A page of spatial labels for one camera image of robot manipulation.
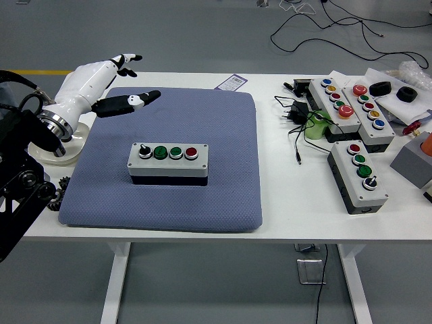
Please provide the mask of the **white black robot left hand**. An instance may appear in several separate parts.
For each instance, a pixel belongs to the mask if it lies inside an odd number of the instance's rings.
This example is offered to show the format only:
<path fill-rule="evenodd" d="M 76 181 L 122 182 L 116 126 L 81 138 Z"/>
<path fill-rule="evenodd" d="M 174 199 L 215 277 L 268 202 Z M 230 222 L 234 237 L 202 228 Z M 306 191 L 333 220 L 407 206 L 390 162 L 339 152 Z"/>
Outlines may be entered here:
<path fill-rule="evenodd" d="M 68 123 L 88 112 L 95 112 L 98 117 L 113 117 L 132 113 L 157 100 L 161 96 L 158 90 L 142 94 L 122 95 L 102 99 L 104 91 L 118 76 L 135 77 L 136 74 L 126 65 L 131 61 L 140 61 L 142 56 L 121 54 L 106 61 L 88 63 L 77 67 L 67 75 L 55 104 L 46 107 L 66 119 Z"/>

